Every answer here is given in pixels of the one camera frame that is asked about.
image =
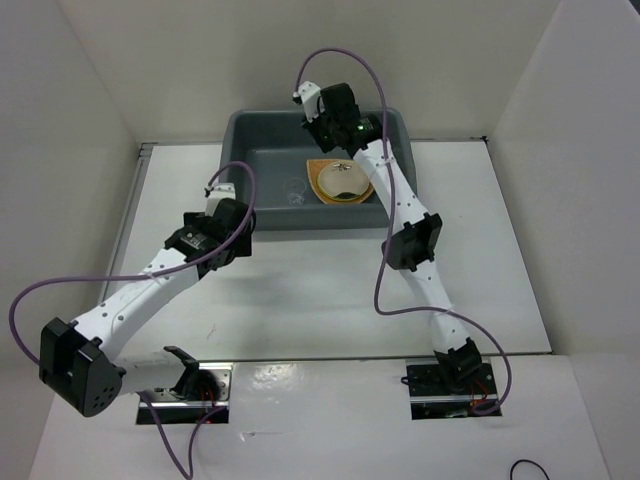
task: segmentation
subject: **white table surface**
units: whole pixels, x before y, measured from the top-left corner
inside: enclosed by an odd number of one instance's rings
[[[504,367],[494,359],[496,381]],[[554,480],[608,474],[566,357],[512,358],[501,418],[412,421],[401,360],[239,364],[228,425],[205,425],[197,480],[496,480],[519,458]],[[156,427],[135,426],[137,398],[85,419],[55,397],[31,480],[180,478]],[[166,427],[185,461],[192,426]],[[516,480],[541,480],[532,467]]]
[[[455,310],[483,323],[509,353],[549,352],[485,144],[412,148],[418,196],[444,221],[436,258]],[[204,208],[203,187],[220,152],[219,144],[153,148],[115,271],[139,271],[182,226],[183,212]],[[257,232],[251,258],[210,273],[174,299],[123,354],[172,344],[203,360],[430,355],[422,314],[383,318],[373,310],[384,233]],[[415,305],[390,269],[382,299],[386,308]],[[482,334],[470,333],[483,353],[495,352]]]

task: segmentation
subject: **cable connector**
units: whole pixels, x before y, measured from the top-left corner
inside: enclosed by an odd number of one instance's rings
[[[218,203],[223,198],[236,199],[236,187],[233,183],[217,183],[213,186],[207,185],[204,189],[205,197],[207,198],[207,206],[204,210],[204,214],[212,216],[216,211]]]

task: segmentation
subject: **white wall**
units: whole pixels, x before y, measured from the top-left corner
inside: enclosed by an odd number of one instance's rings
[[[0,311],[30,283],[104,271],[135,167],[136,144],[59,6],[0,2]],[[87,286],[36,293],[19,329],[39,330],[94,300]],[[27,478],[52,393],[0,323],[0,464]]]
[[[563,0],[489,142],[543,319],[612,478],[640,440],[640,16]]]
[[[558,0],[60,0],[139,140],[220,139],[241,108],[293,107],[302,60],[351,48],[382,78],[414,138],[493,131]],[[307,78],[348,81],[350,59]]]

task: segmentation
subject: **black cable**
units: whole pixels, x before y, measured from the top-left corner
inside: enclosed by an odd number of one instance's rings
[[[530,463],[531,465],[535,465],[536,467],[538,467],[538,468],[540,469],[540,471],[543,473],[544,477],[545,477],[547,480],[551,480],[551,479],[549,478],[549,475],[547,475],[547,471],[546,471],[544,468],[542,468],[542,465],[540,465],[540,464],[538,464],[538,463],[534,462],[533,460],[527,460],[526,458],[521,458],[521,459],[520,459],[520,460],[518,460],[516,463],[514,463],[513,465],[511,465],[511,470],[509,471],[509,478],[510,478],[511,480],[513,480],[513,471],[514,471],[514,470],[516,469],[516,467],[517,467],[518,465],[520,465],[521,463]]]

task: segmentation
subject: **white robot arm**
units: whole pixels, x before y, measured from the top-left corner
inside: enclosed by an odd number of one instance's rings
[[[398,167],[391,146],[385,160],[380,123],[373,115],[360,115],[353,92],[346,84],[320,89],[306,82],[294,94],[303,105],[303,126],[318,146],[328,152],[340,146],[363,168],[387,213],[395,209],[389,266],[399,270],[422,304],[450,308],[440,281],[434,247],[442,226],[420,203]],[[396,205],[391,205],[393,173]],[[171,388],[188,394],[193,378],[202,381],[198,362],[177,347],[140,358],[119,357],[131,337],[175,296],[195,285],[211,270],[236,257],[251,255],[251,234],[246,230],[216,256],[191,264],[213,252],[238,228],[248,207],[235,200],[233,185],[208,190],[204,212],[185,213],[185,226],[142,270],[149,280],[128,283],[103,303],[65,323],[55,318],[41,333],[40,378],[90,417],[107,408],[116,396],[153,388]],[[170,274],[158,271],[177,268]],[[436,358],[452,387],[468,379],[482,364],[475,343],[456,318],[436,314],[428,319]]]
[[[142,270],[149,280],[126,284],[69,323],[55,318],[43,328],[40,378],[82,415],[97,415],[125,393],[171,388],[187,395],[194,377],[216,387],[215,379],[207,379],[198,362],[177,347],[138,358],[119,357],[131,337],[174,297],[209,271],[251,255],[255,219],[227,248],[185,266],[219,249],[247,215],[247,205],[235,200],[233,185],[218,184],[207,192],[205,211],[185,213],[184,227]],[[176,271],[156,274],[170,269]]]
[[[323,152],[343,148],[369,176],[370,181],[390,215],[395,209],[393,236],[387,263],[399,270],[420,302],[451,308],[451,301],[440,281],[434,248],[442,220],[431,215],[417,198],[400,170],[387,143],[385,159],[382,126],[375,115],[361,115],[351,88],[345,84],[321,89],[311,82],[303,83],[293,94],[302,105],[309,131]],[[391,205],[391,180],[395,186],[395,205]],[[446,381],[456,384],[469,378],[482,364],[478,349],[458,319],[445,314],[428,319],[435,354]]]

